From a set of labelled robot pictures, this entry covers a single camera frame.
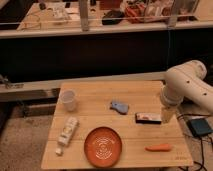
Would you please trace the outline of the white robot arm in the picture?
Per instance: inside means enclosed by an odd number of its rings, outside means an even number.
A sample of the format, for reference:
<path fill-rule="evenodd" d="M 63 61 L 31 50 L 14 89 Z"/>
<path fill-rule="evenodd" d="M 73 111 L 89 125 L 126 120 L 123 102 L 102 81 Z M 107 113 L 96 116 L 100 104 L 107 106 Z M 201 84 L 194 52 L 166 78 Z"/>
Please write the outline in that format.
<path fill-rule="evenodd" d="M 207 69 L 199 60 L 173 66 L 164 73 L 165 85 L 160 92 L 164 123 L 171 120 L 184 98 L 213 113 L 213 86 L 203 81 L 206 74 Z"/>

